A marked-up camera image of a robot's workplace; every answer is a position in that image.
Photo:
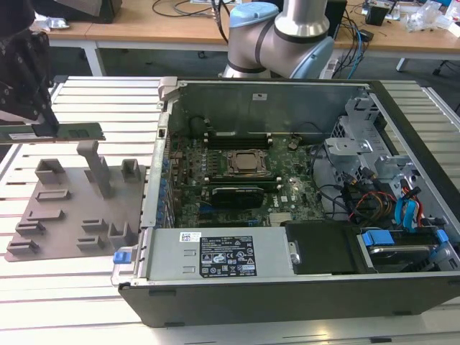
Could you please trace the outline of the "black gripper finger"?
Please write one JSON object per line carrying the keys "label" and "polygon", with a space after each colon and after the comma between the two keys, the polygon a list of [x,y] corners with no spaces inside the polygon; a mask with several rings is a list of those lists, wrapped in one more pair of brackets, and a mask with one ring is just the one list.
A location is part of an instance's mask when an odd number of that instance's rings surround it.
{"label": "black gripper finger", "polygon": [[38,113],[32,128],[38,137],[56,137],[58,134],[59,122],[51,108],[50,86],[52,83],[41,83],[32,98],[34,110]]}

